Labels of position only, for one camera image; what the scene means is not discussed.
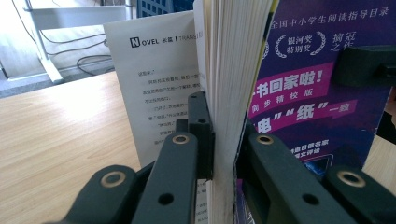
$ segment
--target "wooden table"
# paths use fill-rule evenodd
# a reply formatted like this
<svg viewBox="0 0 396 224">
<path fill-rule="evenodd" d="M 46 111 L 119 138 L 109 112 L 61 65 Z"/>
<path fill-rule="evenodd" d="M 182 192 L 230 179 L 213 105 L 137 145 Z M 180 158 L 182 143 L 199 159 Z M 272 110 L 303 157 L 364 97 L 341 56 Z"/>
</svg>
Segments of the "wooden table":
<svg viewBox="0 0 396 224">
<path fill-rule="evenodd" d="M 0 100 L 0 223 L 64 217 L 90 177 L 140 168 L 115 73 Z M 376 137 L 363 169 L 396 194 L 396 146 Z"/>
</svg>

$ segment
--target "logo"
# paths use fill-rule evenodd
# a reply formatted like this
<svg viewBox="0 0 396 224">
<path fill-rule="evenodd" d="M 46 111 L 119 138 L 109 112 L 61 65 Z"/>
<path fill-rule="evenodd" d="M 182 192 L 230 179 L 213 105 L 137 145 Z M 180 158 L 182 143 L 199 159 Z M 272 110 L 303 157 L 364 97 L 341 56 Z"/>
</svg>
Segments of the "logo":
<svg viewBox="0 0 396 224">
<path fill-rule="evenodd" d="M 139 39 L 139 37 L 131 37 L 131 38 L 129 38 L 129 40 L 131 41 L 132 48 L 140 47 L 140 39 Z"/>
</svg>

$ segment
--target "purple book cover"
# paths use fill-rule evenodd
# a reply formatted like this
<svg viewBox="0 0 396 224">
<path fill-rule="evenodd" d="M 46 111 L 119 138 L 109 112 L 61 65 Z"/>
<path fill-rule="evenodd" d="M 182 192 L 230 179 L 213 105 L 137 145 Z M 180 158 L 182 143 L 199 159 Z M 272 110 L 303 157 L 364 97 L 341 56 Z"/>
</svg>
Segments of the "purple book cover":
<svg viewBox="0 0 396 224">
<path fill-rule="evenodd" d="M 281 0 L 248 116 L 278 136 L 318 175 L 330 165 L 361 168 L 389 87 L 332 82 L 346 47 L 396 45 L 396 1 Z"/>
</svg>

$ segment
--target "stack of paper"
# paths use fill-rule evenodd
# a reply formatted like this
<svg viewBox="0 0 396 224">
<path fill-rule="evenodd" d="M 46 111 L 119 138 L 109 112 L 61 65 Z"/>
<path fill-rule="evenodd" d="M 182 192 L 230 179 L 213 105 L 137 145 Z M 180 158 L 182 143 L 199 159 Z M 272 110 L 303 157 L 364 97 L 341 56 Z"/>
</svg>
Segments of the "stack of paper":
<svg viewBox="0 0 396 224">
<path fill-rule="evenodd" d="M 194 2 L 201 87 L 216 133 L 214 178 L 208 184 L 210 223 L 233 223 L 234 162 L 262 55 L 273 1 Z"/>
</svg>

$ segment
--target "cable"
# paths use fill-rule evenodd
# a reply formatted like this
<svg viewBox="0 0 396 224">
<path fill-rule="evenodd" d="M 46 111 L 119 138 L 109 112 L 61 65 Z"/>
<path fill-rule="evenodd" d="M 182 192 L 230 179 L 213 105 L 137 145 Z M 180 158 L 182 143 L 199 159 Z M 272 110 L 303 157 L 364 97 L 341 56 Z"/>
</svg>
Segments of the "cable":
<svg viewBox="0 0 396 224">
<path fill-rule="evenodd" d="M 6 69 L 5 69 L 5 68 L 3 67 L 3 65 L 1 64 L 1 61 L 0 61 L 0 71 L 3 72 L 3 75 L 6 77 L 6 79 L 9 79 L 8 74 L 7 74 L 7 72 L 6 72 Z"/>
<path fill-rule="evenodd" d="M 46 37 L 44 35 L 43 31 L 40 30 L 40 33 L 44 36 L 44 38 L 46 38 L 49 42 L 51 42 L 53 44 L 67 44 L 67 43 L 71 43 L 71 42 L 75 42 L 75 41 L 79 41 L 79 40 L 83 40 L 83 39 L 92 38 L 92 37 L 99 36 L 99 35 L 104 35 L 104 34 L 88 35 L 88 36 L 84 36 L 82 38 L 77 38 L 77 39 L 71 39 L 71 40 L 66 40 L 66 41 L 55 41 L 55 40 L 50 40 L 48 37 Z"/>
<path fill-rule="evenodd" d="M 86 60 L 86 59 L 89 59 L 89 58 L 95 58 L 95 57 L 109 57 L 109 58 L 111 58 L 111 55 L 109 55 L 109 54 L 99 54 L 99 55 L 92 55 L 92 56 L 82 57 L 82 58 L 78 59 L 78 61 L 77 61 L 77 63 L 76 63 L 77 68 L 78 68 L 79 70 L 81 70 L 82 72 L 87 73 L 87 74 L 89 74 L 89 75 L 91 75 L 91 76 L 96 76 L 96 74 L 94 74 L 94 73 L 92 73 L 92 72 L 89 72 L 89 71 L 87 71 L 87 70 L 82 69 L 82 68 L 81 68 L 81 64 L 79 63 L 79 62 L 81 62 L 82 60 Z"/>
<path fill-rule="evenodd" d="M 67 49 L 67 50 L 63 50 L 63 51 L 56 52 L 56 53 L 48 53 L 48 52 L 46 52 L 46 53 L 47 53 L 48 55 L 55 56 L 55 55 L 62 54 L 62 53 L 66 53 L 66 52 L 70 52 L 70 51 L 81 50 L 81 49 L 89 49 L 89 48 L 95 47 L 95 46 L 97 46 L 97 45 L 103 44 L 103 43 L 105 43 L 105 42 L 106 42 L 106 40 L 103 40 L 103 41 L 101 41 L 101 42 L 99 42 L 99 43 L 96 43 L 96 44 L 93 44 L 93 45 L 90 45 L 90 46 L 84 47 L 84 48 L 79 48 L 79 49 Z"/>
<path fill-rule="evenodd" d="M 111 68 L 107 68 L 107 70 L 105 71 L 105 73 L 111 72 L 111 71 L 115 71 L 116 68 L 115 67 L 111 67 Z"/>
<path fill-rule="evenodd" d="M 61 7 L 61 6 L 59 6 L 58 3 L 55 2 L 55 0 L 52 0 L 52 3 L 55 4 L 55 5 L 58 6 L 58 7 Z"/>
<path fill-rule="evenodd" d="M 33 40 L 33 42 L 35 42 L 35 39 L 32 37 L 32 35 L 31 35 L 31 34 L 29 33 L 29 31 L 27 30 L 27 28 L 26 28 L 26 26 L 25 26 L 25 24 L 24 24 L 24 22 L 23 22 L 23 20 L 22 20 L 22 17 L 21 17 L 21 15 L 20 15 L 20 12 L 18 11 L 17 6 L 15 6 L 14 0 L 12 0 L 12 5 L 14 5 L 15 11 L 17 11 L 18 17 L 20 18 L 20 21 L 21 21 L 21 23 L 22 23 L 22 25 L 23 25 L 24 30 L 25 30 L 26 33 L 30 36 L 30 38 Z"/>
<path fill-rule="evenodd" d="M 120 5 L 120 4 L 121 4 L 121 0 L 117 1 L 117 3 L 115 0 L 113 0 L 113 6 Z"/>
</svg>

